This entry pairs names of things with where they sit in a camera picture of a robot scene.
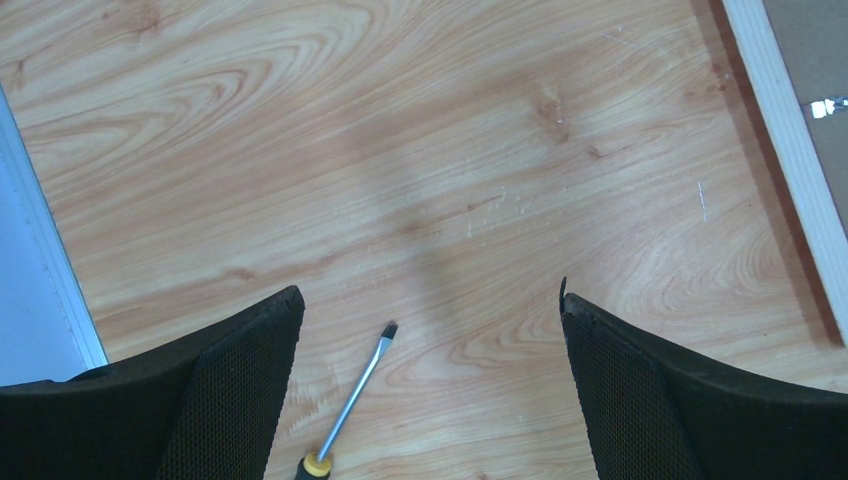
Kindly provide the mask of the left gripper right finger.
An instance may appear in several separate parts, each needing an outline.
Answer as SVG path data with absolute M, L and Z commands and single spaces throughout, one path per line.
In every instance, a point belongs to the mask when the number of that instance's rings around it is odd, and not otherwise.
M 758 375 L 561 290 L 572 378 L 602 479 L 843 479 L 847 397 Z

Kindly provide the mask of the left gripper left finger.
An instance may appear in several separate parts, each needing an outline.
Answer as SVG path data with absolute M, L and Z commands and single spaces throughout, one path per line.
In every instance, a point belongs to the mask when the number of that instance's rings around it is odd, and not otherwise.
M 64 382 L 1 390 L 5 479 L 260 479 L 305 302 L 287 287 Z

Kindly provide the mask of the yellow black screwdriver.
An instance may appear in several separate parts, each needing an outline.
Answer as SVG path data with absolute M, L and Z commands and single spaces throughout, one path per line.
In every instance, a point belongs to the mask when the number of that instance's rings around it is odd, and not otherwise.
M 307 479 L 329 479 L 332 470 L 332 461 L 330 453 L 338 436 L 340 435 L 347 419 L 354 410 L 354 407 L 359 400 L 362 392 L 365 390 L 368 381 L 373 375 L 382 357 L 389 350 L 395 335 L 398 330 L 398 325 L 395 321 L 390 321 L 382 331 L 375 349 L 365 364 L 365 367 L 354 383 L 353 388 L 344 403 L 339 415 L 337 416 L 332 428 L 326 436 L 321 447 L 316 452 L 310 452 L 305 455 L 299 462 L 297 472 L 294 476 L 295 480 Z

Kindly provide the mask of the pink picture frame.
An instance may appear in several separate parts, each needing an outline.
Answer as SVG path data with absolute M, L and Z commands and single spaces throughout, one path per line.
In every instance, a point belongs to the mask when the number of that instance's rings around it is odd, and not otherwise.
M 847 4 L 697 1 L 767 133 L 832 323 L 847 340 Z

